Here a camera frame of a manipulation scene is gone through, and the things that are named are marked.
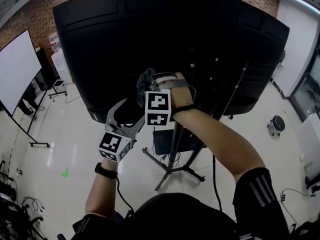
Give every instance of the black stool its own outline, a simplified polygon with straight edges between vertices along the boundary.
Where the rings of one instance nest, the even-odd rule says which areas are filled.
[[[270,125],[274,126],[275,132],[278,136],[280,136],[280,133],[283,132],[286,128],[286,124],[285,124],[284,120],[279,115],[275,115],[270,120],[270,123],[266,127],[269,128]]]

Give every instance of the whiteboard stand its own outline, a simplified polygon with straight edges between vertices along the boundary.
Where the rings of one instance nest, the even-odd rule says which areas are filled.
[[[35,116],[36,116],[36,114],[37,114],[37,112],[38,112],[38,109],[39,109],[39,107],[40,107],[40,105],[41,105],[41,102],[43,101],[43,99],[44,99],[45,95],[47,94],[47,91],[48,91],[48,90],[49,90],[49,88],[48,88],[47,90],[45,90],[45,92],[44,92],[44,94],[43,94],[43,96],[42,96],[42,98],[41,98],[41,100],[40,100],[40,102],[39,102],[39,104],[38,104],[38,108],[35,110],[35,112],[34,112],[34,114],[33,114],[33,117],[32,117],[32,119],[31,119],[31,122],[30,122],[30,124],[29,124],[29,127],[28,127],[28,130],[27,130],[27,131],[26,131],[25,129],[23,129],[23,128],[20,126],[20,124],[14,119],[14,117],[13,117],[14,112],[11,114],[11,113],[8,111],[8,109],[5,107],[5,105],[4,105],[4,104],[1,102],[1,100],[0,100],[0,104],[1,104],[1,106],[3,107],[4,111],[7,113],[7,115],[12,119],[12,121],[14,121],[14,123],[15,123],[26,135],[29,136],[30,139],[33,140],[33,142],[29,142],[31,147],[33,147],[34,145],[46,145],[47,148],[50,148],[50,145],[49,145],[48,142],[38,142],[38,141],[36,141],[36,140],[29,134],[30,129],[31,129],[31,126],[32,126],[32,123],[33,123],[34,120],[35,120]]]
[[[34,112],[27,131],[13,118],[26,89],[42,68],[28,30],[18,35],[0,50],[0,65],[0,104],[3,109],[14,123],[33,140],[33,142],[29,142],[31,147],[46,145],[47,148],[50,148],[49,143],[38,142],[29,134],[38,109]],[[45,90],[38,108],[49,88],[51,86]]]

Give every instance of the white wall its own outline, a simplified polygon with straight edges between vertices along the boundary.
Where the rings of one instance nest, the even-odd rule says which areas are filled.
[[[320,17],[296,1],[282,0],[277,19],[290,28],[283,68],[274,77],[284,96],[288,97],[312,57],[320,32]]]

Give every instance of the wrist strap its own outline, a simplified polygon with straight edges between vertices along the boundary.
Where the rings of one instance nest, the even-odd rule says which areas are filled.
[[[201,111],[201,108],[195,104],[192,105],[188,105],[188,106],[183,106],[183,107],[179,107],[179,108],[175,108],[171,111],[171,116],[173,116],[174,114],[181,112],[181,111],[186,111],[186,110],[191,110],[191,109],[197,109]]]
[[[117,178],[117,176],[118,176],[117,172],[102,168],[100,162],[97,163],[97,165],[94,169],[94,172],[96,174],[101,174],[102,176],[107,177],[112,180]]]

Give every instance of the smartwatch strap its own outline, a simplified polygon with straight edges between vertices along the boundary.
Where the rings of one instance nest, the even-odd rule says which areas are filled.
[[[111,171],[111,170],[106,170],[104,168],[101,167],[101,163],[98,162],[96,164],[96,167],[94,169],[94,172],[97,174],[101,174],[104,177],[107,177],[109,179],[116,179],[118,177],[118,173],[115,171]]]

